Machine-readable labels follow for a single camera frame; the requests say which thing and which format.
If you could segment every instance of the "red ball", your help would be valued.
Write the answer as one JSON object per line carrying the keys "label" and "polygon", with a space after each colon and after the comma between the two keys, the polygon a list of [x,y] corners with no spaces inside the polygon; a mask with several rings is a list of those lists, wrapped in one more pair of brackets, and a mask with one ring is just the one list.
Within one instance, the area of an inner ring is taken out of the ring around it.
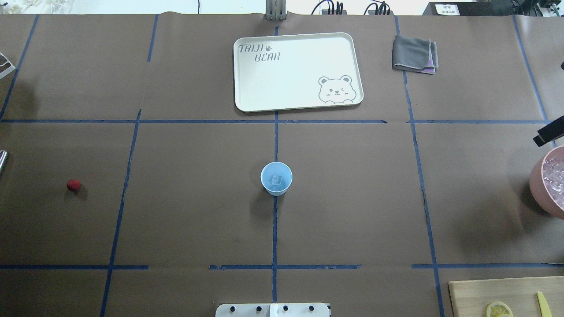
{"label": "red ball", "polygon": [[67,183],[67,188],[72,192],[77,192],[80,189],[80,186],[78,179],[71,179]]}

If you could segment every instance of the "pink bowl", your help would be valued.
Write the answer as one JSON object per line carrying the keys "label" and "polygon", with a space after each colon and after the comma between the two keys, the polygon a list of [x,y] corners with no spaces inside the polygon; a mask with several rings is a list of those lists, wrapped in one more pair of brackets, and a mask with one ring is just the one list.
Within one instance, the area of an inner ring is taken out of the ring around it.
{"label": "pink bowl", "polygon": [[546,160],[551,159],[553,156],[564,154],[564,146],[556,147],[548,152],[541,158],[532,169],[531,177],[529,178],[529,187],[531,188],[532,196],[536,202],[549,214],[564,219],[564,209],[562,209],[556,201],[548,193],[548,189],[544,184],[543,165]]}

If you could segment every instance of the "white tray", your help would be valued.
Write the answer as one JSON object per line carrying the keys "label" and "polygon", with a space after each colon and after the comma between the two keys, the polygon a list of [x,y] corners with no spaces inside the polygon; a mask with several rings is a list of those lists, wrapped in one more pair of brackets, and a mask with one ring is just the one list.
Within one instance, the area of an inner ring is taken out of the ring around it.
{"label": "white tray", "polygon": [[233,44],[235,105],[244,112],[359,104],[364,99],[347,33],[244,37]]}

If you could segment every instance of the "metal rod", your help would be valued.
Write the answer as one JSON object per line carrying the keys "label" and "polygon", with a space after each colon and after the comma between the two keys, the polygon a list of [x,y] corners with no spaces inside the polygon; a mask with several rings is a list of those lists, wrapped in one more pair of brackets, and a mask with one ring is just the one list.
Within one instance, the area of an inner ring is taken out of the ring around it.
{"label": "metal rod", "polygon": [[7,160],[8,152],[5,150],[0,150],[0,176],[2,175],[2,171],[4,170],[4,165],[6,165]]}

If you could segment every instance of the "blue tape line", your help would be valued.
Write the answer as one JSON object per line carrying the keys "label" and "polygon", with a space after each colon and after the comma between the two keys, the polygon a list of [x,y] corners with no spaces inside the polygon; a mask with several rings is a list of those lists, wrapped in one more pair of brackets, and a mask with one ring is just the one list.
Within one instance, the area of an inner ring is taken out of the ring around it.
{"label": "blue tape line", "polygon": [[281,124],[386,124],[384,120],[280,120]]}
{"label": "blue tape line", "polygon": [[100,317],[104,317],[105,315],[105,307],[108,302],[108,294],[109,294],[109,284],[112,280],[112,270],[108,270],[108,274],[106,275],[106,285],[104,287],[104,297],[102,299],[102,308],[100,308]]}
{"label": "blue tape line", "polygon": [[548,124],[550,122],[548,120],[413,120],[414,124]]}
{"label": "blue tape line", "polygon": [[148,270],[148,265],[114,265],[112,270]]}
{"label": "blue tape line", "polygon": [[7,124],[134,124],[135,120],[65,120],[65,119],[3,119],[2,123]]}
{"label": "blue tape line", "polygon": [[274,217],[272,221],[272,302],[277,301],[277,285],[276,285],[276,270],[278,269],[278,197],[274,196],[274,203],[272,205]]}
{"label": "blue tape line", "polygon": [[394,15],[394,19],[395,19],[395,32],[398,34],[401,34],[401,32],[399,31],[399,20],[398,20],[398,16]]}
{"label": "blue tape line", "polygon": [[142,124],[273,124],[275,120],[139,120]]}
{"label": "blue tape line", "polygon": [[274,112],[274,161],[278,162],[278,111]]}
{"label": "blue tape line", "polygon": [[360,264],[305,264],[305,265],[293,265],[293,264],[282,264],[278,265],[279,270],[356,270],[361,268]]}
{"label": "blue tape line", "polygon": [[[446,263],[437,264],[438,268],[537,268],[564,267],[564,263]],[[433,268],[432,264],[414,264],[411,268]]]}
{"label": "blue tape line", "polygon": [[[206,119],[143,119],[142,124],[386,124],[385,120],[278,120],[278,111],[274,120],[206,120]],[[130,119],[4,119],[10,124],[134,124]]]}
{"label": "blue tape line", "polygon": [[249,264],[249,265],[210,265],[210,270],[271,270],[271,264]]}
{"label": "blue tape line", "polygon": [[137,141],[137,131],[139,130],[140,117],[141,117],[141,110],[139,110],[139,112],[137,113],[135,129],[133,130],[133,139],[131,140],[131,148],[129,150],[129,160],[127,162],[127,171],[125,172],[124,189],[121,192],[120,212],[117,215],[116,233],[114,234],[113,237],[112,254],[109,259],[110,269],[108,270],[108,276],[106,277],[106,285],[104,288],[104,297],[102,299],[102,308],[100,309],[100,317],[104,316],[106,303],[108,302],[109,286],[112,281],[112,267],[114,264],[114,260],[116,258],[117,240],[120,236],[121,219],[124,214],[124,206],[125,206],[125,193],[127,191],[127,185],[129,184],[129,175],[131,173],[131,160],[133,159],[133,150],[135,149],[135,142]]}
{"label": "blue tape line", "polygon": [[[356,270],[361,264],[276,264],[276,270]],[[269,264],[210,265],[210,270],[271,270]]]}
{"label": "blue tape line", "polygon": [[[0,265],[0,270],[108,270],[109,265]],[[115,265],[113,270],[148,270],[148,265]]]}
{"label": "blue tape line", "polygon": [[517,25],[517,18],[515,17],[515,15],[513,15],[513,26],[515,27],[517,41],[519,42],[519,48],[521,49],[521,54],[523,55],[523,60],[525,61],[525,66],[527,67],[529,78],[531,79],[532,88],[535,90],[536,100],[539,102],[540,112],[543,113],[544,120],[547,120],[547,113],[544,110],[543,101],[540,99],[539,89],[537,88],[535,77],[533,77],[532,75],[531,66],[529,65],[527,53],[525,53],[525,48],[523,47],[523,42],[521,41],[521,33],[519,32],[519,26]]}
{"label": "blue tape line", "polygon": [[151,62],[151,56],[153,56],[153,45],[155,44],[155,35],[157,34],[157,22],[158,14],[155,14],[155,22],[153,23],[153,35],[151,36],[151,44],[149,45],[149,55],[147,56],[147,62]]}
{"label": "blue tape line", "polygon": [[4,113],[6,112],[6,107],[8,106],[8,102],[10,101],[10,96],[12,95],[12,90],[14,89],[14,85],[16,84],[17,75],[20,73],[21,65],[24,62],[25,53],[28,51],[29,43],[32,40],[33,32],[35,32],[35,28],[37,26],[37,21],[39,20],[39,14],[36,14],[35,20],[33,20],[32,29],[29,31],[28,40],[25,42],[24,50],[21,52],[21,57],[19,62],[17,63],[16,71],[14,72],[14,77],[12,78],[12,83],[10,84],[10,88],[8,88],[8,93],[6,94],[6,98],[4,99],[4,105],[2,106],[2,110],[0,111],[0,120],[4,117]]}
{"label": "blue tape line", "polygon": [[[395,29],[398,34],[400,33],[399,29],[399,20],[398,16],[394,16],[395,19]],[[431,217],[429,216],[429,206],[427,204],[427,192],[425,191],[425,181],[423,180],[423,168],[421,167],[421,156],[419,155],[419,145],[417,144],[417,133],[415,130],[415,118],[413,116],[413,107],[411,105],[411,97],[409,95],[409,91],[407,89],[407,74],[405,71],[403,73],[403,83],[406,90],[406,99],[409,109],[409,124],[411,125],[411,133],[413,136],[413,147],[415,148],[415,159],[417,161],[417,172],[419,173],[419,183],[421,186],[421,191],[423,193],[423,204],[425,208],[425,218],[427,221],[427,236],[429,237],[429,248],[431,250],[431,259],[433,260],[433,274],[435,276],[435,289],[437,290],[437,300],[439,302],[439,312],[440,317],[444,317],[444,305],[443,305],[443,295],[440,289],[440,280],[439,280],[439,269],[437,268],[437,257],[435,254],[435,243],[433,241],[433,229],[431,228]]]}

